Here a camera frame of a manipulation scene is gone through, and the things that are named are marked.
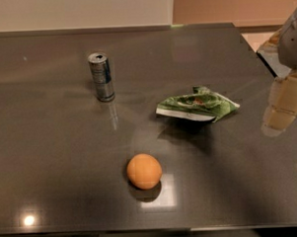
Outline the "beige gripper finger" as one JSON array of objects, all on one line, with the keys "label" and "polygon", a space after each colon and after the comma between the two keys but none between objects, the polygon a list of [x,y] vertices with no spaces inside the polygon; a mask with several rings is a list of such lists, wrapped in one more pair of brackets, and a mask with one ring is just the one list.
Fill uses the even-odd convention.
[{"label": "beige gripper finger", "polygon": [[269,91],[268,103],[275,108],[283,107],[285,78],[275,77]]},{"label": "beige gripper finger", "polygon": [[268,104],[263,114],[261,131],[265,136],[278,136],[297,117],[297,70],[292,70],[285,78],[283,107],[275,108]]}]

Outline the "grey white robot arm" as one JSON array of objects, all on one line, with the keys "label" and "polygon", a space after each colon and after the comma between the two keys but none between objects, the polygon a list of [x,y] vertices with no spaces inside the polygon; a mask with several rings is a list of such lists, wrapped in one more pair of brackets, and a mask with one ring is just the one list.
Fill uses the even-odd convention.
[{"label": "grey white robot arm", "polygon": [[297,117],[297,8],[282,26],[268,42],[274,42],[278,62],[290,71],[284,77],[275,77],[269,91],[261,127],[269,137],[279,135]]}]

